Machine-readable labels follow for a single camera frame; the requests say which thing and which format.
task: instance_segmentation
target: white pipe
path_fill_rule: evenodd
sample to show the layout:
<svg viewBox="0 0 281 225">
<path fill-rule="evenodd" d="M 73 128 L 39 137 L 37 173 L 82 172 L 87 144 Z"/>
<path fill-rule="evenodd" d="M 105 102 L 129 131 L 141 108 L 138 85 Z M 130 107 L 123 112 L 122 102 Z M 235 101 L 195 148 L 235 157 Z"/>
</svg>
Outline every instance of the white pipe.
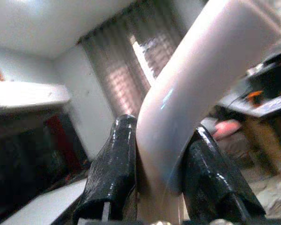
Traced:
<svg viewBox="0 0 281 225">
<path fill-rule="evenodd" d="M 210 0 L 148 92 L 136 129 L 140 218 L 179 222 L 178 166 L 194 129 L 280 37 L 261 2 Z"/>
</svg>

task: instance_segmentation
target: curtain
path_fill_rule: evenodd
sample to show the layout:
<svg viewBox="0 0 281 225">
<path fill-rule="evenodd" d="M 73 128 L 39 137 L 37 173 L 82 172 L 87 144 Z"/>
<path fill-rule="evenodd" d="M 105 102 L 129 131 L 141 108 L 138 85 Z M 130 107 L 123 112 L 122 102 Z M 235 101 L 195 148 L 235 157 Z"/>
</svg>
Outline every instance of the curtain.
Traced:
<svg viewBox="0 0 281 225">
<path fill-rule="evenodd" d="M 137 116 L 181 36 L 165 1 L 130 5 L 80 39 L 115 116 Z"/>
</svg>

